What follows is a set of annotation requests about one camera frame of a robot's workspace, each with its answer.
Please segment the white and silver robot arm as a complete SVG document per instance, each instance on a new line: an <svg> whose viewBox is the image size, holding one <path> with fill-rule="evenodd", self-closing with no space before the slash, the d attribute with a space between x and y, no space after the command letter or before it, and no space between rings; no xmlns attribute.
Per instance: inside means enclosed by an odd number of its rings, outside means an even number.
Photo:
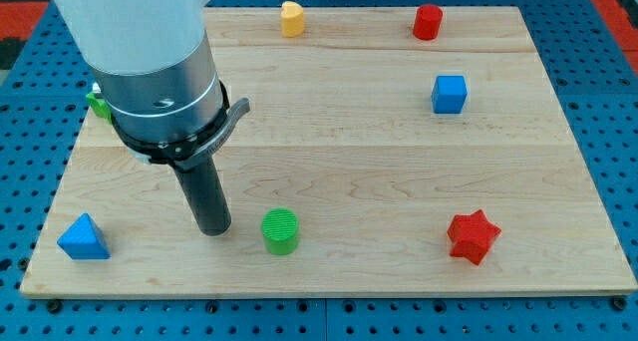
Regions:
<svg viewBox="0 0 638 341"><path fill-rule="evenodd" d="M220 113L203 22L210 0L54 1L120 132L143 142L178 142Z"/></svg>

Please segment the green block behind arm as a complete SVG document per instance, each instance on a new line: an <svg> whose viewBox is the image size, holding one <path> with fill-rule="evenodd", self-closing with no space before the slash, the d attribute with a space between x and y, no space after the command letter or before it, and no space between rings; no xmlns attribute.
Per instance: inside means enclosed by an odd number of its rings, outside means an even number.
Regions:
<svg viewBox="0 0 638 341"><path fill-rule="evenodd" d="M112 114L106 99L100 93L90 92L86 95L86 100L98 118L106 120L109 124L113 123Z"/></svg>

